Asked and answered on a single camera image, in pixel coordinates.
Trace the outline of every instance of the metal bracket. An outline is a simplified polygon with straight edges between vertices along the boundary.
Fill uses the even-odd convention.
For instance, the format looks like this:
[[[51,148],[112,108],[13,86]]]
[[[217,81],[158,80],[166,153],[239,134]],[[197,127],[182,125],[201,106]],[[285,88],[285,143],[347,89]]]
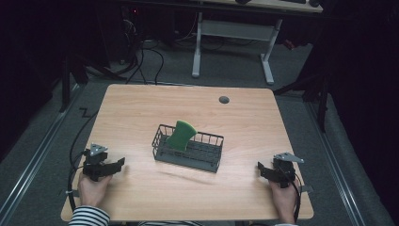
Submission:
[[[94,155],[97,155],[99,153],[103,153],[106,150],[108,150],[107,147],[104,147],[104,146],[101,146],[101,145],[98,145],[98,144],[95,144],[95,143],[91,143],[91,145],[90,145],[90,156],[94,156]]]
[[[279,160],[282,160],[282,161],[305,163],[305,161],[302,158],[298,158],[291,153],[279,153],[279,154],[274,155],[274,157]]]

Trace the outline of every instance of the desk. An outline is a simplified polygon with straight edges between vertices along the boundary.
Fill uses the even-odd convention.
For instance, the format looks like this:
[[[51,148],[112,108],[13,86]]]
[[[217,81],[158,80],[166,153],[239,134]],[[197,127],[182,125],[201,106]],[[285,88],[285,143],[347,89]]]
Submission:
[[[220,103],[220,96],[230,102]],[[224,137],[217,173],[154,160],[158,125],[174,126],[177,120]],[[115,221],[278,218],[257,162],[271,168],[274,154],[293,152],[270,89],[112,85],[88,147],[91,142],[108,147],[111,162],[126,157],[101,206]],[[297,164],[295,169],[301,177]],[[312,215],[303,193],[299,217]],[[66,200],[61,217],[71,216]]]
[[[238,5],[243,8],[273,8],[279,10],[293,10],[300,12],[322,12],[323,9],[319,6],[317,8],[311,7],[309,2],[306,4],[298,4],[291,2],[284,2],[279,0],[251,0],[245,5],[239,5],[235,0],[203,0],[203,2]],[[282,19],[277,19],[276,24],[270,26],[255,25],[255,24],[239,24],[228,22],[217,22],[210,20],[202,20],[202,13],[199,13],[197,25],[197,45],[194,54],[193,62],[193,77],[200,76],[200,43],[202,35],[220,36],[227,38],[246,39],[246,40],[263,40],[267,41],[268,45],[264,54],[261,54],[261,62],[266,83],[269,85],[274,84],[273,74],[270,70],[269,58],[272,53],[273,46],[279,34],[279,29]]]

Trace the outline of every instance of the black wire basket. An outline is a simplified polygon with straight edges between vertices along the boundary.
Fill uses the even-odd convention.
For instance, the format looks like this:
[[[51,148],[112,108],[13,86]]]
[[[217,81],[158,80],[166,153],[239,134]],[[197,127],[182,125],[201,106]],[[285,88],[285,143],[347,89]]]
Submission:
[[[217,172],[222,155],[224,137],[197,132],[187,143],[184,152],[170,147],[166,140],[175,127],[160,124],[153,139],[153,157],[155,160],[168,162],[198,170]]]

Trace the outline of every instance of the metal basket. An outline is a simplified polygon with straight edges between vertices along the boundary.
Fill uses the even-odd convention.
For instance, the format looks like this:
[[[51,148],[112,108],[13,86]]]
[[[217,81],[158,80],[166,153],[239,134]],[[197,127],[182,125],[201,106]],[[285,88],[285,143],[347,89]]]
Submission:
[[[171,148],[166,140],[176,127],[160,124],[152,142],[155,160],[180,166],[217,172],[224,137],[197,132],[187,143],[186,151]]]

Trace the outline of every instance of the person's left hand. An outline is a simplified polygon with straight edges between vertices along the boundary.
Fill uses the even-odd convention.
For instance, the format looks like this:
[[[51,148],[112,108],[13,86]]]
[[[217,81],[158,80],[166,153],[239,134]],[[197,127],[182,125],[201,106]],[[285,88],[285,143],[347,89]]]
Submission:
[[[94,182],[81,172],[78,184],[81,205],[98,207],[105,196],[106,187],[111,179],[112,175],[104,177],[99,182]]]

